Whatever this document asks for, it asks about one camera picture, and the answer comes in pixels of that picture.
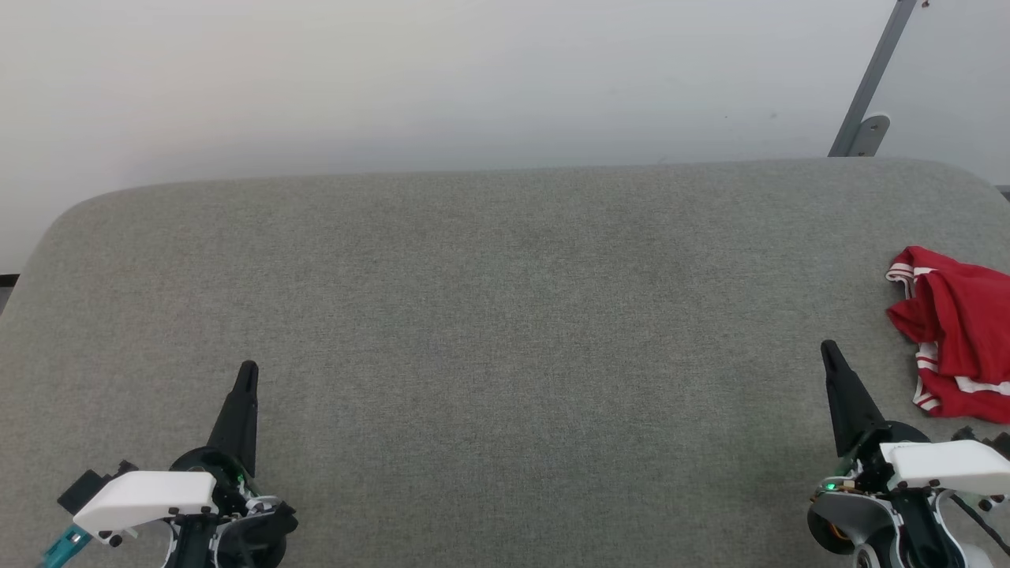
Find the gray fabric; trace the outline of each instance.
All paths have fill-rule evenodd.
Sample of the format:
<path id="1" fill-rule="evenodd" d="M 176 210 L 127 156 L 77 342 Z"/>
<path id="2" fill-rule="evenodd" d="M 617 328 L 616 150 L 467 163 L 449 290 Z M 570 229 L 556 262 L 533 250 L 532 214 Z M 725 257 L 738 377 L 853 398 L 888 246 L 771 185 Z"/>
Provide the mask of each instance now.
<path id="1" fill-rule="evenodd" d="M 836 463 L 819 342 L 889 417 L 996 433 L 911 404 L 884 272 L 913 244 L 1010 271 L 1008 243 L 992 186 L 901 160 L 102 196 L 0 317 L 0 564 L 60 534 L 84 469 L 202 444 L 251 358 L 285 566 L 844 566 L 805 520 Z M 74 566 L 158 566 L 145 533 Z"/>

